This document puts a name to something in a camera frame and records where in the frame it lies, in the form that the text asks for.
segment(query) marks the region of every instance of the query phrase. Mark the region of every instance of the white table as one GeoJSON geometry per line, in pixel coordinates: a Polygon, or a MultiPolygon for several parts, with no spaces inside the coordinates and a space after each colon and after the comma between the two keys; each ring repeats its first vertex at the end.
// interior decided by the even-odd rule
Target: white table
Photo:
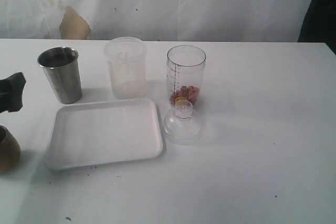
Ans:
{"type": "MultiPolygon", "coordinates": [[[[203,135],[158,158],[52,173],[58,103],[37,56],[79,51],[80,102],[111,101],[106,41],[0,40],[0,79],[22,71],[24,106],[0,124],[22,148],[0,177],[0,223],[336,223],[336,56],[324,44],[192,42],[207,54],[203,135]]],[[[164,118],[166,53],[146,42],[147,97],[164,118]]]]}

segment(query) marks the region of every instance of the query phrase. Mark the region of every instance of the white wall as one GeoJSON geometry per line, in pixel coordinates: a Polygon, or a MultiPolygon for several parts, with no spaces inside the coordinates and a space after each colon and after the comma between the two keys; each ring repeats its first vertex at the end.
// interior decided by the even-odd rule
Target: white wall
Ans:
{"type": "Polygon", "coordinates": [[[69,5],[90,25],[89,39],[296,41],[310,1],[0,0],[0,37],[60,38],[69,5]]]}

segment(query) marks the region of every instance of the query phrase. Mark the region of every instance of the white plastic tray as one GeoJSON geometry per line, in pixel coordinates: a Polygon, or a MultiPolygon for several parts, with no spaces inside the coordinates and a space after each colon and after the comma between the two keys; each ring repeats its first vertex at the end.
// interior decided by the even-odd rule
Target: white plastic tray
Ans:
{"type": "Polygon", "coordinates": [[[76,104],[57,112],[45,161],[61,170],[153,158],[162,147],[152,100],[76,104]]]}

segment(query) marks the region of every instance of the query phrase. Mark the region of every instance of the clear plastic shaker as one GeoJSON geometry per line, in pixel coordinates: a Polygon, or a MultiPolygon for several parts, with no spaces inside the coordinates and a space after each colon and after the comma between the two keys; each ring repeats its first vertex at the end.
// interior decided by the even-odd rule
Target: clear plastic shaker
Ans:
{"type": "Polygon", "coordinates": [[[132,37],[120,37],[108,42],[104,49],[109,74],[117,99],[139,98],[146,91],[146,46],[132,37]]]}
{"type": "Polygon", "coordinates": [[[201,121],[189,101],[177,101],[163,120],[165,138],[186,145],[197,141],[201,134],[201,121]]]}
{"type": "Polygon", "coordinates": [[[205,52],[194,46],[177,46],[168,51],[167,91],[172,106],[189,101],[195,106],[203,81],[205,52]]]}

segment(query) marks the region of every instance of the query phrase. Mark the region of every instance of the black object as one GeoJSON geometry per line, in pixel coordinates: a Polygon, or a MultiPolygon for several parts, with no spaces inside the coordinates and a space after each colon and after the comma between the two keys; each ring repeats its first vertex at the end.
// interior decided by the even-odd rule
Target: black object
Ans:
{"type": "Polygon", "coordinates": [[[336,0],[312,0],[298,42],[324,42],[336,54],[336,0]]]}
{"type": "Polygon", "coordinates": [[[22,92],[26,79],[21,72],[0,80],[0,113],[19,111],[22,108],[22,92]]]}

